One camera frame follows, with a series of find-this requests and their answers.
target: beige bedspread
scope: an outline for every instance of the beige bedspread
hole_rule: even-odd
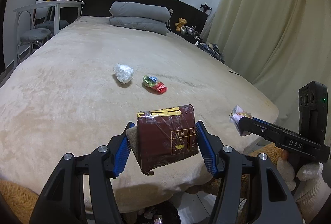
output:
[[[134,68],[120,85],[114,64]],[[258,137],[240,137],[229,123],[235,105],[274,122],[276,106],[249,82],[173,33],[162,36],[110,26],[108,18],[81,17],[21,63],[0,89],[0,177],[40,193],[61,157],[92,152],[121,134],[141,110],[192,104],[196,121],[239,152]],[[163,95],[142,86],[158,77]],[[112,180],[121,212],[167,200],[173,193],[211,179],[200,154],[140,172],[133,153]],[[87,177],[85,201],[90,208]]]

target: silver bolt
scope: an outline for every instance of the silver bolt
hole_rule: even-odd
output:
[[[268,158],[268,155],[267,154],[264,154],[264,153],[261,153],[259,155],[259,158],[262,159],[262,160],[266,160]]]
[[[63,158],[64,158],[65,160],[70,160],[71,157],[72,157],[72,155],[71,155],[70,153],[67,153],[67,154],[65,154],[65,155],[63,156]]]
[[[101,153],[106,152],[107,150],[108,150],[107,146],[99,146],[99,148],[98,148],[98,151]]]
[[[227,153],[230,153],[230,152],[232,152],[232,147],[231,146],[224,146],[223,150]]]

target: white knit glove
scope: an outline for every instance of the white knit glove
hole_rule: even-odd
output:
[[[277,161],[277,169],[292,191],[296,186],[295,172],[287,158],[288,152],[283,151]],[[321,163],[311,162],[302,166],[297,173],[297,178],[306,183],[296,202],[307,224],[317,215],[331,193],[331,189],[322,178],[322,170]]]

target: brown box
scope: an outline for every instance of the brown box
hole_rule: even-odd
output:
[[[199,152],[191,104],[137,113],[138,163],[144,174]]]

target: folded gray quilt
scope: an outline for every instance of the folded gray quilt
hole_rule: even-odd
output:
[[[113,17],[150,18],[167,22],[170,14],[167,8],[139,3],[114,2],[109,10]]]
[[[124,27],[136,30],[151,31],[167,35],[168,29],[163,22],[153,20],[150,18],[136,18],[136,17],[110,17],[110,25]]]

